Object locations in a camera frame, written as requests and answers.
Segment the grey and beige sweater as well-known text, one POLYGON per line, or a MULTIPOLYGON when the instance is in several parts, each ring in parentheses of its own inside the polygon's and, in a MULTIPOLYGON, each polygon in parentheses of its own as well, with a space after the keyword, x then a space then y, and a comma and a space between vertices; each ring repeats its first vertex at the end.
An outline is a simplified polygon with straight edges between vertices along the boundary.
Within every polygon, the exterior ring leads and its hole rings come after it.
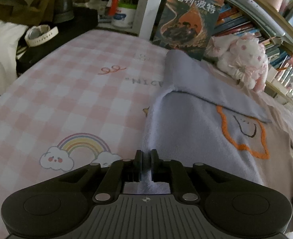
POLYGON ((293 238, 293 129, 260 95, 184 52, 165 57, 143 149, 187 178, 153 182, 162 227, 199 238, 293 238))

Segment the pink checkered desk mat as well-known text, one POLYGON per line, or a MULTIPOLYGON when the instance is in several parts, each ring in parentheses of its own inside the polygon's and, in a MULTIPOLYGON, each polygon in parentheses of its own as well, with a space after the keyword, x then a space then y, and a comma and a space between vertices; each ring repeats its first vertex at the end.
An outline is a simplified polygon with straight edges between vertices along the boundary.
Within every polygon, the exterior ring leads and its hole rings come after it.
MULTIPOLYGON (((0 96, 0 238, 199 238, 161 226, 162 193, 152 186, 143 149, 169 51, 137 37, 89 31, 0 96), (137 150, 140 182, 106 177, 113 162, 133 159, 137 150)), ((257 94, 293 129, 282 106, 257 94)))

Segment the pink white plush bunny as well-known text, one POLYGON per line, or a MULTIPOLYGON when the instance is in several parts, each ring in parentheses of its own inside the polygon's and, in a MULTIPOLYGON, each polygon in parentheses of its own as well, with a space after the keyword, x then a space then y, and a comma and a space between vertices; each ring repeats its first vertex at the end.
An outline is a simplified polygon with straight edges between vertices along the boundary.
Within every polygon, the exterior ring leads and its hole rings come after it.
POLYGON ((266 49, 251 33, 211 37, 205 50, 208 58, 216 59, 217 68, 239 80, 248 89, 262 92, 268 74, 266 49))

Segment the white green tub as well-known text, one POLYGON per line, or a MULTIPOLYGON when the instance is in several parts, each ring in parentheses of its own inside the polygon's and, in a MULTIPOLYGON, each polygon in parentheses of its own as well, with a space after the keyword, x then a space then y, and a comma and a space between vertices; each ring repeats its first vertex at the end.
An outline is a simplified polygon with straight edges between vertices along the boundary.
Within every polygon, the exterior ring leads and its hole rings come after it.
POLYGON ((116 9, 116 13, 111 20, 111 24, 120 28, 132 28, 136 9, 137 5, 119 3, 116 9))

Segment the Harry Potter book box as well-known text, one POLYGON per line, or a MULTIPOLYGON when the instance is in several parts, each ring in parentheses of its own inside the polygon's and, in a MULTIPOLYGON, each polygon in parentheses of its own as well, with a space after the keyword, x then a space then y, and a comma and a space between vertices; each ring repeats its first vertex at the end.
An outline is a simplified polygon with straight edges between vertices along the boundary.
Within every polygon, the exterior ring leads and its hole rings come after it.
POLYGON ((224 0, 166 0, 153 44, 202 60, 224 0))

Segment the red tassel ornament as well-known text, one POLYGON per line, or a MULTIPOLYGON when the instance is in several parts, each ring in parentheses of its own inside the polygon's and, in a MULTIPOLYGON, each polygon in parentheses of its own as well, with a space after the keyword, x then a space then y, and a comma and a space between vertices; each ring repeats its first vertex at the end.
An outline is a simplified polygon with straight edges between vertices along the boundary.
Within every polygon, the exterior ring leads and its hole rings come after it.
POLYGON ((109 13, 108 13, 109 16, 114 16, 114 14, 116 13, 118 2, 119 2, 119 0, 112 0, 111 1, 109 13))

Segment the row of leaning books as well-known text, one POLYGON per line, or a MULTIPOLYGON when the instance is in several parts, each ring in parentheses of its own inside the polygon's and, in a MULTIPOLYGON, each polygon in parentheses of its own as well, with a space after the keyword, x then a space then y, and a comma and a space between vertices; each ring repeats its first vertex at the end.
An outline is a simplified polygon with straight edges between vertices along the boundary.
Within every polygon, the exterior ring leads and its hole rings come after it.
POLYGON ((274 68, 282 67, 283 63, 290 58, 274 31, 250 17, 235 5, 226 2, 220 10, 213 35, 218 37, 233 34, 241 37, 246 32, 252 34, 259 40, 260 44, 265 46, 269 63, 274 68))

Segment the white smart watch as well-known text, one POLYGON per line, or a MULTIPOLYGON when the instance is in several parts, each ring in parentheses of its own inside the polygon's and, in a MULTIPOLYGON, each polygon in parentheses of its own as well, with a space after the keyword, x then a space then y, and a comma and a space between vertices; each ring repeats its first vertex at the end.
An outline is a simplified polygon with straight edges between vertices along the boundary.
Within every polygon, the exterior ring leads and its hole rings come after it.
POLYGON ((31 27, 24 37, 29 47, 40 46, 58 35, 58 27, 51 28, 49 25, 31 27))

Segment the white cloth on chair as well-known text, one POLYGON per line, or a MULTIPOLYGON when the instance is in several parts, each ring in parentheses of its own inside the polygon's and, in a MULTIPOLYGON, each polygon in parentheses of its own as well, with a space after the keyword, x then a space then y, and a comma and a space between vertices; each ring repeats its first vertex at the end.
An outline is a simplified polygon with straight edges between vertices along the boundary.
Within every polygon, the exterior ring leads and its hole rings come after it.
POLYGON ((0 95, 17 79, 16 51, 27 29, 26 25, 0 20, 0 95))

